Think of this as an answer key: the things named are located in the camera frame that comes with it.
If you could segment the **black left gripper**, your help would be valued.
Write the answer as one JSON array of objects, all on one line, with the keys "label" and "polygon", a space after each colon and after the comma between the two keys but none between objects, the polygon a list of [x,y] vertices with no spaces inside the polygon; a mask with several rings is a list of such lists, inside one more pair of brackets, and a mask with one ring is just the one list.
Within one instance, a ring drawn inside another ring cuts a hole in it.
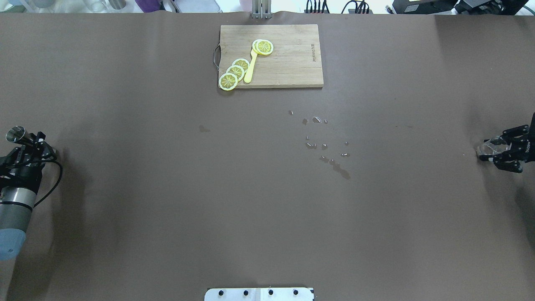
[{"label": "black left gripper", "polygon": [[37,142],[15,147],[1,158],[0,175],[3,179],[42,179],[45,164],[57,160],[57,151],[46,141],[46,135],[39,131]]}]

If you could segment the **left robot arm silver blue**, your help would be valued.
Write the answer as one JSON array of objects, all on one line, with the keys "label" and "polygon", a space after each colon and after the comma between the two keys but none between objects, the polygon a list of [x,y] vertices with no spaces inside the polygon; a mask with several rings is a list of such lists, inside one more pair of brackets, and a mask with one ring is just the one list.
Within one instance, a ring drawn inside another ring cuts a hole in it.
[{"label": "left robot arm silver blue", "polygon": [[[0,259],[15,259],[25,242],[34,208],[42,203],[61,182],[63,166],[57,151],[46,141],[43,132],[28,132],[15,126],[6,133],[6,141],[17,146],[0,158]],[[55,185],[38,198],[46,164],[59,168]]]}]

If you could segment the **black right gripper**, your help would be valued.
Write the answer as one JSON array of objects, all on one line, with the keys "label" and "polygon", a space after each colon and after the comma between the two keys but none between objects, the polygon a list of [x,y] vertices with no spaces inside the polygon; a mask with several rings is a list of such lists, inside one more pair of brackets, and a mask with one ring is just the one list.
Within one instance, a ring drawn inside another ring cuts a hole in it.
[{"label": "black right gripper", "polygon": [[522,173],[523,162],[528,163],[534,161],[535,114],[532,115],[530,125],[508,128],[502,132],[502,135],[485,139],[484,143],[491,143],[493,145],[510,145],[513,143],[513,148],[518,147],[520,149],[516,153],[478,153],[477,157],[481,161],[492,162],[499,170],[510,173]]}]

